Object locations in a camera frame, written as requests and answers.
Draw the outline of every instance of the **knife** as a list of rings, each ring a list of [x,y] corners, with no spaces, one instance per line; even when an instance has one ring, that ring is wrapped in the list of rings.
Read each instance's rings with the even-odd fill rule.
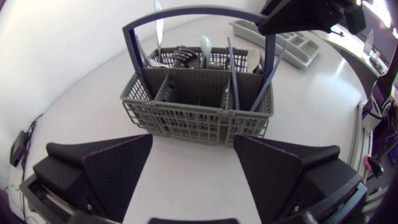
[[[155,12],[162,10],[159,2],[155,0]],[[155,21],[156,23],[156,36],[157,36],[157,51],[159,54],[159,62],[162,63],[162,39],[163,39],[163,19],[158,19]]]

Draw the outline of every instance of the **white surface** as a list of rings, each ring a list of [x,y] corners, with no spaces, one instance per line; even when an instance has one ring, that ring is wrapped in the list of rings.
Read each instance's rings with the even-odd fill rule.
[[[258,12],[264,1],[161,0],[164,9],[216,4]],[[154,11],[153,1],[7,0],[0,13],[0,187],[20,130],[79,79],[126,49],[122,27]],[[165,30],[203,16],[165,19]],[[140,29],[155,36],[155,24]]]
[[[377,77],[380,76],[379,72],[373,67],[373,65],[369,61],[369,57],[365,57],[362,53],[365,43],[361,39],[359,39],[355,35],[352,35],[347,29],[345,29],[341,25],[335,25],[331,29],[337,33],[343,32],[344,37],[334,33],[328,34],[320,30],[311,30],[311,32],[319,36],[323,40],[327,41],[332,46],[338,47],[339,49],[344,50],[352,56],[356,57],[360,62],[367,66],[368,69],[370,69]],[[384,68],[387,68],[381,60],[379,60],[379,62],[382,63]]]
[[[164,47],[199,46],[206,35],[213,46],[264,49],[233,35],[233,18],[207,17],[165,32]],[[306,32],[320,47],[314,62],[298,70],[281,61],[272,81],[274,115],[266,138],[341,148],[348,158],[354,111],[365,92],[352,68],[326,42]],[[155,37],[142,43],[156,49]],[[119,96],[133,73],[125,51],[72,86],[39,120],[27,161],[32,166],[47,156],[48,142],[75,144],[145,133],[131,124]],[[154,144],[136,187],[124,223],[149,218],[212,219],[235,217],[241,223],[260,223],[254,200],[233,149],[206,146],[154,136]]]

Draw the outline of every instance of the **white wall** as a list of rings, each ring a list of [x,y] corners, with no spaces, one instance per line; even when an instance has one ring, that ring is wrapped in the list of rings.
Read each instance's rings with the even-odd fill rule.
[[[265,0],[159,0],[164,9],[218,4],[259,12]],[[71,85],[126,49],[122,27],[154,10],[152,0],[7,0],[0,13],[0,187],[21,129]],[[165,20],[165,29],[198,16]],[[154,24],[139,29],[141,40]]]

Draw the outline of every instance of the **gray tray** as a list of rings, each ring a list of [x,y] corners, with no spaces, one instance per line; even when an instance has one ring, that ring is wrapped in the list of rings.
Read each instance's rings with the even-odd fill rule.
[[[249,21],[229,22],[234,34],[265,48],[266,37],[261,35],[257,26]],[[282,46],[287,45],[283,59],[297,68],[307,68],[318,55],[320,47],[301,32],[289,32],[276,35],[275,54],[279,55]]]

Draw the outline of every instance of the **cutlery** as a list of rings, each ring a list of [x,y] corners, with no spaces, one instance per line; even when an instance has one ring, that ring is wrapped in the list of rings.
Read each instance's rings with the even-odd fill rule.
[[[174,51],[174,54],[169,57],[176,60],[173,68],[180,67],[180,64],[184,64],[186,67],[200,68],[199,58],[196,53],[189,49],[179,48]]]
[[[224,66],[218,62],[210,62],[208,69],[212,70],[224,70]]]
[[[246,61],[248,62],[247,73],[252,73],[259,65],[260,52],[257,49],[250,49],[248,55],[246,56]]]
[[[159,2],[155,0],[155,12],[162,10]],[[163,39],[163,19],[158,19],[156,23],[156,36],[157,36],[157,53],[159,62],[162,63],[162,39]]]
[[[235,62],[234,62],[234,55],[232,53],[232,46],[231,40],[227,37],[228,41],[228,51],[229,51],[229,63],[231,71],[232,71],[232,81],[234,85],[234,98],[235,98],[235,109],[239,110],[239,97],[238,97],[238,81],[236,80],[236,70],[235,70]]]
[[[208,68],[210,63],[211,42],[210,39],[205,35],[200,36],[200,48],[205,57],[206,68]]]
[[[138,50],[141,53],[142,58],[144,58],[144,61],[147,65],[151,67],[162,67],[162,68],[169,68],[168,65],[165,65],[163,63],[156,62],[155,60],[152,60],[147,54],[145,54],[144,50],[141,47],[141,43],[138,40],[138,35],[136,35],[136,40],[137,40],[137,46]]]
[[[287,43],[282,48],[282,51],[280,51],[279,58],[276,61],[276,64],[274,65],[274,68],[272,69],[271,73],[269,74],[265,84],[262,86],[262,89],[261,89],[259,95],[257,96],[255,102],[251,106],[250,111],[254,111],[257,108],[257,106],[259,105],[262,97],[266,94],[267,88],[268,88],[269,84],[271,84],[272,77],[275,75],[276,69],[278,68],[279,63],[282,60],[282,57],[284,56],[284,53],[286,51],[286,47],[287,47]]]

